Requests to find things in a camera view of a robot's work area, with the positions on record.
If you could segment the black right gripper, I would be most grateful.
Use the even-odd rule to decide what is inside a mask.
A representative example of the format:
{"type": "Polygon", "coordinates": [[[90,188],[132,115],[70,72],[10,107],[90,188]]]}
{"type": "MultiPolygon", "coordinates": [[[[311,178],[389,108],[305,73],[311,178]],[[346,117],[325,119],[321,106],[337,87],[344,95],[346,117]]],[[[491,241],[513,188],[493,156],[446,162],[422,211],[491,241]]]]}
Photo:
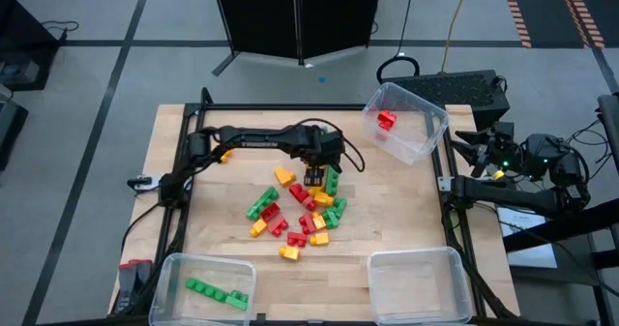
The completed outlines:
{"type": "Polygon", "coordinates": [[[502,170],[521,171],[520,146],[512,140],[489,137],[488,131],[456,131],[456,136],[466,143],[453,141],[452,147],[473,167],[472,177],[481,177],[488,164],[502,170]]]}

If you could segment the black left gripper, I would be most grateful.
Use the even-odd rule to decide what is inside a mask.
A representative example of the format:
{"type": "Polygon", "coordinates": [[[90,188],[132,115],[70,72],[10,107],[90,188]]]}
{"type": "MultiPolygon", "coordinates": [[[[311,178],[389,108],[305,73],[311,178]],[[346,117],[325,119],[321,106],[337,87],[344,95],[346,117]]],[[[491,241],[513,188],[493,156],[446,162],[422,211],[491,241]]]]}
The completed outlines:
{"type": "MultiPolygon", "coordinates": [[[[342,131],[335,130],[325,132],[318,126],[305,126],[308,133],[309,145],[303,147],[300,159],[309,166],[332,167],[335,171],[341,171],[339,166],[341,155],[345,152],[344,135],[342,131]]],[[[321,186],[324,179],[324,168],[307,167],[305,173],[305,185],[321,186]]]]}

